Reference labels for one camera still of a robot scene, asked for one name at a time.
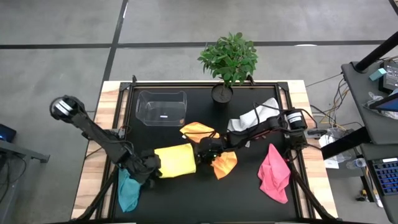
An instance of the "teal cloth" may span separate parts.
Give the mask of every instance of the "teal cloth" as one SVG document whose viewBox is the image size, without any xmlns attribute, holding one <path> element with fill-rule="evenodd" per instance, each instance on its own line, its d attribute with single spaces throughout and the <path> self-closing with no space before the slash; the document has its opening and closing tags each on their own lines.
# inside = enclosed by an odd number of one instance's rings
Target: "teal cloth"
<svg viewBox="0 0 398 224">
<path fill-rule="evenodd" d="M 123 212 L 131 212 L 136 208 L 140 188 L 141 185 L 130 178 L 126 169 L 119 169 L 118 196 Z"/>
</svg>

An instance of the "table leg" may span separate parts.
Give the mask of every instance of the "table leg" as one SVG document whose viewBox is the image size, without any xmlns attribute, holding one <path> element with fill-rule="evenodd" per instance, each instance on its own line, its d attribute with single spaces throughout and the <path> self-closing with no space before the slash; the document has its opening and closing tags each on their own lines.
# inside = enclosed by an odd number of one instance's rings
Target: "table leg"
<svg viewBox="0 0 398 224">
<path fill-rule="evenodd" d="M 332 156 L 338 155 L 348 149 L 352 149 L 362 143 L 371 142 L 368 131 L 365 127 L 340 138 L 339 140 L 330 143 L 321 148 L 323 159 L 329 159 Z"/>
</svg>

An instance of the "concrete floor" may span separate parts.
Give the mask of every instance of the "concrete floor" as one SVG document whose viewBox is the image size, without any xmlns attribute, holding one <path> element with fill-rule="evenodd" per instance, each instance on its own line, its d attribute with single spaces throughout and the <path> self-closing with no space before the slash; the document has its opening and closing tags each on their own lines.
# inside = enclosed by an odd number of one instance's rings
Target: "concrete floor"
<svg viewBox="0 0 398 224">
<path fill-rule="evenodd" d="M 0 0 L 0 45 L 110 44 L 121 5 L 122 0 Z M 255 41 L 383 40 L 397 25 L 387 0 L 130 0 L 119 42 L 206 42 L 237 31 Z M 254 78 L 315 83 L 375 47 L 258 47 Z M 200 50 L 117 49 L 109 79 L 134 74 L 139 80 L 209 80 L 196 60 Z M 397 54 L 395 49 L 389 55 Z M 28 168 L 13 223 L 69 219 L 87 141 L 73 126 L 51 118 L 48 105 L 68 94 L 94 111 L 108 55 L 109 49 L 0 50 L 0 123 L 18 130 L 16 144 L 51 154 L 48 164 L 32 162 Z M 340 79 L 308 87 L 311 104 L 329 108 Z M 339 123 L 362 122 L 351 96 L 337 117 Z M 388 222 L 375 204 L 354 201 L 359 178 L 330 182 L 340 218 Z"/>
</svg>

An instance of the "yellow cloth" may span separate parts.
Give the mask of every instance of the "yellow cloth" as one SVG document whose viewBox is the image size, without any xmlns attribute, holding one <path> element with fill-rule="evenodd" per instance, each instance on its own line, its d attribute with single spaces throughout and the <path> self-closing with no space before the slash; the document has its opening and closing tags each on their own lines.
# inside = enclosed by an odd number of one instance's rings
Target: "yellow cloth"
<svg viewBox="0 0 398 224">
<path fill-rule="evenodd" d="M 193 148 L 191 144 L 155 149 L 160 158 L 162 176 L 160 178 L 176 177 L 197 171 Z"/>
<path fill-rule="evenodd" d="M 199 143 L 202 138 L 208 137 L 211 133 L 205 134 L 194 134 L 194 133 L 204 133 L 214 131 L 213 128 L 201 124 L 199 122 L 193 122 L 185 125 L 181 130 L 181 133 L 188 136 L 192 141 Z M 219 138 L 220 135 L 216 133 L 214 138 Z M 235 165 L 238 163 L 238 158 L 235 152 L 223 152 L 220 156 L 216 157 L 211 163 L 214 168 L 214 173 L 218 180 L 228 175 Z"/>
</svg>

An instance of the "orange cloth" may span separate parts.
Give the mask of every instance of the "orange cloth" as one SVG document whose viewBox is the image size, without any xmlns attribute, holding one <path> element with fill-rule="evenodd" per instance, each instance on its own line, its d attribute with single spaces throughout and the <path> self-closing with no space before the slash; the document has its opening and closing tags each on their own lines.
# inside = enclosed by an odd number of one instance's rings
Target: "orange cloth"
<svg viewBox="0 0 398 224">
<path fill-rule="evenodd" d="M 211 133 L 204 132 L 212 132 L 213 128 L 205 126 L 199 122 L 193 122 L 185 125 L 180 132 L 184 135 L 188 136 L 192 141 L 199 143 L 202 138 L 208 137 Z M 220 135 L 216 133 L 214 138 L 219 138 Z M 216 157 L 214 161 L 211 163 L 211 166 L 214 168 L 214 173 L 216 174 L 217 179 L 221 179 L 227 176 L 231 170 L 238 163 L 238 158 L 236 157 L 235 152 L 223 152 L 220 156 Z"/>
</svg>

